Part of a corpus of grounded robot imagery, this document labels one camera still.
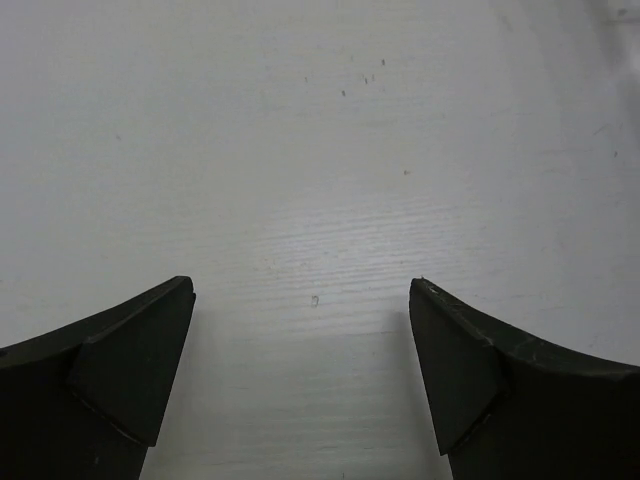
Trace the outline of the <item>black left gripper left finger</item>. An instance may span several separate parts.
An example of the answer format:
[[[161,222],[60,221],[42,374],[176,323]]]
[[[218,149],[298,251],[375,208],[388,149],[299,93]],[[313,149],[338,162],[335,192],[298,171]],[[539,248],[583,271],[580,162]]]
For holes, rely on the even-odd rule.
[[[137,479],[161,425],[195,304],[173,277],[1,350],[4,479]]]

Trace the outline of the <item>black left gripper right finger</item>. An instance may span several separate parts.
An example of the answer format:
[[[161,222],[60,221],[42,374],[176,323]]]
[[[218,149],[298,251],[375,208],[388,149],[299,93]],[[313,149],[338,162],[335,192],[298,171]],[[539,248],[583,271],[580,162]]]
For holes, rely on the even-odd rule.
[[[416,278],[409,316],[456,479],[635,479],[639,370],[570,350]]]

